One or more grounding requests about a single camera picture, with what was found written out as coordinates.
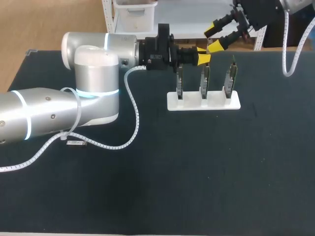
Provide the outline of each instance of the white stand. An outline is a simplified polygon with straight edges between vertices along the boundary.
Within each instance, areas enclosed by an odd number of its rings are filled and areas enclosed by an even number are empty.
[[[238,110],[241,103],[237,91],[232,97],[225,97],[222,91],[208,91],[207,99],[201,98],[200,91],[183,92],[183,99],[178,100],[177,92],[167,93],[167,109],[169,111],[206,111],[206,110]]]

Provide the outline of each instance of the white shelf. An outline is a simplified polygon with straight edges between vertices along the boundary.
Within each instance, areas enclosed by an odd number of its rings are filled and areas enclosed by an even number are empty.
[[[170,33],[174,34],[176,39],[205,38],[203,32],[210,23],[229,14],[231,9],[229,0],[159,0],[155,8],[152,32],[124,32],[118,14],[115,15],[114,28],[117,34],[133,34],[138,39],[145,39],[156,37],[158,23],[167,23],[170,24]],[[237,25],[233,21],[213,38],[220,38],[236,31]],[[250,35],[257,37],[257,32],[252,30]]]

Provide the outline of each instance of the robotic arm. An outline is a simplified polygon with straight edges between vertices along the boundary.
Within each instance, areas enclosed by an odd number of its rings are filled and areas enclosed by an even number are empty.
[[[226,50],[239,37],[247,39],[248,29],[253,27],[255,31],[275,21],[283,11],[294,14],[297,11],[315,3],[315,0],[233,0],[233,10],[225,17],[215,20],[205,31],[207,38],[222,31],[222,28],[233,20],[239,23],[237,31],[208,46],[209,53]]]
[[[223,51],[240,36],[248,37],[251,26],[258,30],[281,11],[293,14],[313,1],[234,0],[230,14],[214,21],[205,35],[211,37],[233,20],[239,23],[238,30],[209,45],[208,51]],[[75,70],[82,103],[78,125],[83,126],[106,124],[117,118],[119,68],[143,65],[148,70],[165,70],[171,66],[177,72],[182,64],[209,62],[210,55],[199,54],[196,47],[179,49],[169,25],[160,24],[157,37],[147,37],[140,43],[134,35],[67,33],[62,41],[62,58],[68,69]],[[0,144],[71,128],[77,118],[77,103],[74,94],[47,88],[0,94]]]

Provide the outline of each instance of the white cable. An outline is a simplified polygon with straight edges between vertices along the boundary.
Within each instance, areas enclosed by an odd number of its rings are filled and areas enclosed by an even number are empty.
[[[67,89],[70,90],[74,94],[75,98],[77,99],[77,117],[75,119],[75,122],[72,128],[67,132],[67,134],[60,137],[61,140],[66,140],[67,136],[78,126],[79,121],[81,119],[81,114],[82,114],[81,100],[78,93],[73,88],[68,88],[68,87],[62,88],[60,91],[65,91]]]
[[[311,23],[309,24],[309,26],[306,28],[301,41],[299,43],[299,46],[297,47],[296,53],[294,55],[294,59],[293,59],[293,63],[291,66],[291,69],[289,72],[287,72],[286,70],[286,46],[287,46],[287,36],[288,36],[288,31],[289,31],[289,13],[287,11],[284,12],[284,36],[283,36],[283,53],[282,53],[282,71],[283,74],[286,77],[290,77],[291,75],[293,75],[297,62],[299,60],[300,54],[302,52],[303,46],[305,41],[307,40],[310,32],[312,31],[314,25],[315,25],[315,18],[311,21]]]
[[[129,85],[128,85],[128,75],[130,73],[132,73],[133,71],[136,71],[136,70],[146,70],[146,67],[145,66],[137,66],[137,67],[134,67],[132,69],[130,69],[129,71],[127,71],[127,73],[125,74],[124,76],[124,82],[125,82],[125,86],[126,86],[126,89],[127,89],[127,92],[128,92],[128,95],[131,99],[131,102],[132,102],[132,105],[133,105],[133,108],[134,108],[134,112],[135,112],[135,115],[136,115],[136,126],[135,126],[135,129],[134,129],[134,133],[132,135],[132,137],[129,139],[128,142],[126,142],[125,144],[123,145],[120,145],[120,146],[108,146],[108,145],[104,145],[104,144],[101,144],[101,143],[98,143],[92,139],[89,139],[83,135],[80,135],[80,134],[77,134],[77,133],[70,133],[69,136],[72,136],[72,137],[75,137],[75,138],[78,138],[78,139],[81,139],[83,141],[86,141],[92,145],[95,145],[95,146],[98,146],[100,148],[104,148],[104,149],[110,149],[110,150],[119,150],[119,149],[123,149],[123,148],[126,148],[127,146],[129,146],[132,141],[135,139],[137,133],[138,133],[138,130],[139,130],[139,112],[138,112],[138,108],[137,108],[137,105],[136,105],[136,102],[132,96],[132,93],[130,91],[130,88],[129,88]],[[26,162],[23,162],[19,165],[15,165],[15,166],[6,166],[6,167],[0,167],[0,172],[10,172],[10,171],[17,171],[17,170],[20,170],[20,169],[23,169],[27,166],[29,166],[30,164],[32,164],[34,161],[36,161],[40,156],[41,154],[43,154],[43,152],[47,149],[47,147],[54,141],[56,140],[57,138],[60,138],[61,136],[64,136],[64,135],[67,135],[67,132],[62,132],[62,133],[58,133],[56,135],[54,135],[53,137],[51,137],[44,145],[43,147],[28,161]]]

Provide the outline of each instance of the black mat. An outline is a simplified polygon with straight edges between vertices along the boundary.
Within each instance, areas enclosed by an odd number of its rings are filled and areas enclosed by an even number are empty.
[[[120,151],[55,141],[31,166],[0,174],[0,232],[315,234],[315,54],[291,78],[280,53],[234,53],[239,111],[169,112],[168,72],[135,72],[139,134]],[[213,56],[222,88],[231,53]],[[185,89],[198,71],[185,67]],[[31,53],[10,89],[74,87],[60,52]],[[109,145],[129,139],[134,113],[121,77],[112,124],[76,132]],[[32,157],[49,136],[0,147],[0,166]]]

